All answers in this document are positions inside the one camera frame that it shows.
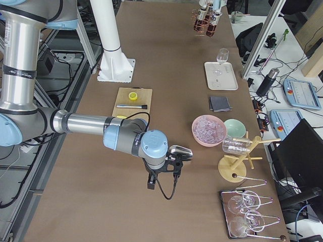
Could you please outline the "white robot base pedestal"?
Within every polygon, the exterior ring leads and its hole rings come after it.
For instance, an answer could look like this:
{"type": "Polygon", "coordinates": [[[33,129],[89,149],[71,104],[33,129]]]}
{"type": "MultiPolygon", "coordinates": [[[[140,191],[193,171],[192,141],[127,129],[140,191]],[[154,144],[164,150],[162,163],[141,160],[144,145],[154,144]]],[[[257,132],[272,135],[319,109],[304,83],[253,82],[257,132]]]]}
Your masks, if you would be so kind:
{"type": "Polygon", "coordinates": [[[135,59],[127,58],[122,52],[112,1],[92,0],[90,4],[103,47],[97,80],[130,83],[135,59]]]}

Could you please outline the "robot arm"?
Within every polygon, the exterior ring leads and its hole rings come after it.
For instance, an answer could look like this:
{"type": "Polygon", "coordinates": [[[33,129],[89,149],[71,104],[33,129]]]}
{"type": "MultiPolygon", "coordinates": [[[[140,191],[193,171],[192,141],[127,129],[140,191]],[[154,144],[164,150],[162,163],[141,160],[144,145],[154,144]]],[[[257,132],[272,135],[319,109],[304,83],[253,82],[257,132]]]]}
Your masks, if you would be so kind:
{"type": "Polygon", "coordinates": [[[106,147],[141,157],[148,172],[164,171],[168,141],[140,119],[121,119],[37,107],[33,102],[42,28],[74,30],[76,1],[1,1],[5,19],[1,92],[1,145],[48,133],[101,135],[106,147]]]}

